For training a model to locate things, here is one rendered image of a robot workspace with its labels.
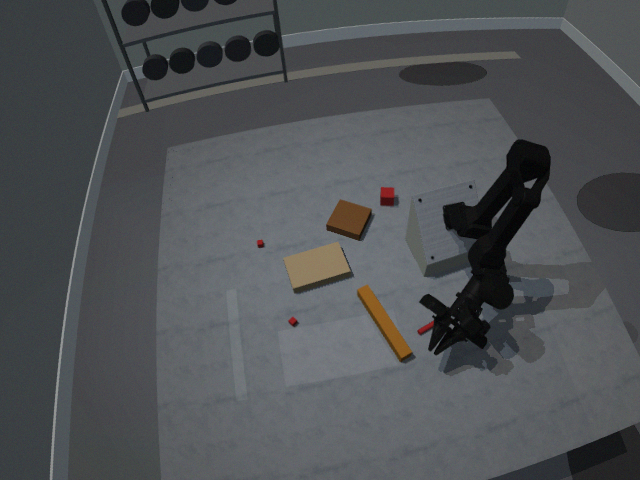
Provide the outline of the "orange rectangular board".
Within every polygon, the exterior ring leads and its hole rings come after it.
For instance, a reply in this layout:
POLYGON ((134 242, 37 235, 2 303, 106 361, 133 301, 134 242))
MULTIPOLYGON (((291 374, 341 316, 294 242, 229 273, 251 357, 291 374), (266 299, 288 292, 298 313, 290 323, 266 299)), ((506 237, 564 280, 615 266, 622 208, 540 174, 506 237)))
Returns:
POLYGON ((411 349, 405 343, 405 340, 398 332, 397 327, 393 324, 387 315, 386 310, 384 310, 368 285, 358 289, 357 295, 361 299, 360 301, 378 326, 378 329, 386 341, 388 341, 388 345, 396 354, 396 358, 402 362, 410 357, 412 353, 411 349))

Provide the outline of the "red cylinder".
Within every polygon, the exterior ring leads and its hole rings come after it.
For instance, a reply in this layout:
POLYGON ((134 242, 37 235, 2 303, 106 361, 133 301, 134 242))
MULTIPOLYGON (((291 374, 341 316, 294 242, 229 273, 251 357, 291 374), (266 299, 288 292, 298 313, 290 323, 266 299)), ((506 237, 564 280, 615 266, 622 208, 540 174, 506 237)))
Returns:
POLYGON ((418 329, 417 331, 418 331, 418 333, 421 335, 422 333, 424 333, 424 332, 426 332, 426 331, 428 331, 428 330, 432 329, 433 327, 434 327, 434 321, 432 321, 432 322, 430 322, 430 323, 426 324, 424 327, 422 327, 422 328, 418 329))

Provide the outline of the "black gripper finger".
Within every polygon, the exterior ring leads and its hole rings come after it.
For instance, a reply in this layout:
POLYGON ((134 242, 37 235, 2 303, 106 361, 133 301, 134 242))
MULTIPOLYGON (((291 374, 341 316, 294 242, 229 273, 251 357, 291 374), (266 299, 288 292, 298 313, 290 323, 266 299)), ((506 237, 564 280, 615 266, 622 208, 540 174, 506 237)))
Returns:
POLYGON ((444 337, 442 338, 441 342, 439 343, 439 345, 435 349, 434 354, 437 356, 441 352, 443 352, 446 349, 448 349, 448 347, 450 347, 451 345, 453 345, 453 344, 455 344, 457 342, 461 342, 461 341, 468 341, 468 340, 464 339, 463 336, 461 336, 460 334, 455 332, 455 330, 451 329, 444 335, 444 337))
POLYGON ((437 317, 432 316, 432 318, 434 318, 434 327, 432 329, 431 339, 428 347, 429 351, 432 351, 438 344, 440 339, 443 337, 443 335, 451 330, 450 326, 448 326, 446 323, 444 324, 444 322, 442 322, 437 317))

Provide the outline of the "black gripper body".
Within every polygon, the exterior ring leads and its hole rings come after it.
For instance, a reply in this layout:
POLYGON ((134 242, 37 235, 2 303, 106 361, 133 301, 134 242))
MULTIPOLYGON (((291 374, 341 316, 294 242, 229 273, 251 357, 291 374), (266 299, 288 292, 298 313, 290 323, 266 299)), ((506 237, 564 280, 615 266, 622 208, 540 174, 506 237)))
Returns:
POLYGON ((473 342, 473 344, 476 344, 479 348, 481 347, 481 349, 483 349, 487 344, 487 337, 485 336, 480 337, 478 334, 471 337, 470 333, 466 329, 463 329, 463 327, 460 324, 458 324, 459 313, 457 314, 456 317, 452 314, 452 312, 456 309, 456 307, 464 303, 465 301, 470 303, 471 305, 470 309, 472 308, 474 311, 479 309, 480 311, 482 311, 483 308, 481 308, 480 306, 483 303, 481 303, 481 301, 477 299, 477 297, 470 294, 464 289, 461 292, 457 292, 456 296, 458 298, 455 300, 455 302, 450 308, 446 307, 444 304, 442 304, 440 300, 435 299, 435 297, 431 296, 430 294, 425 294, 425 296, 423 296, 422 299, 420 300, 420 303, 424 307, 427 307, 433 313, 435 313, 437 315, 436 317, 440 319, 442 322, 444 322, 444 324, 446 323, 448 326, 450 326, 451 324, 454 325, 455 327, 453 328, 453 330, 455 330, 455 332, 463 336, 464 339, 465 338, 469 339, 471 342, 473 342), (452 319, 451 316, 453 316, 454 319, 452 319))

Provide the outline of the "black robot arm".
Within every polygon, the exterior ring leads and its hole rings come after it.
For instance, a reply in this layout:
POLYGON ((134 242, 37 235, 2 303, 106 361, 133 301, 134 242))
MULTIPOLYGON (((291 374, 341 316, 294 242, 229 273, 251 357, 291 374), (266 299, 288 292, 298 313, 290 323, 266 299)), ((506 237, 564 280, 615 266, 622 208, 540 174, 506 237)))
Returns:
MULTIPOLYGON (((478 239, 468 251, 473 276, 463 289, 499 310, 509 307, 514 297, 504 262, 506 248, 533 208, 539 206, 551 165, 547 147, 523 139, 513 143, 506 157, 506 169, 476 206, 459 202, 442 207, 447 230, 454 228, 460 237, 478 239), (531 189, 524 188, 526 181, 535 178, 531 189), (492 228, 492 219, 507 202, 492 228)), ((479 319, 480 309, 474 311, 470 306, 465 301, 452 314, 456 317, 459 313, 459 324, 471 337, 483 337, 491 326, 479 319)))

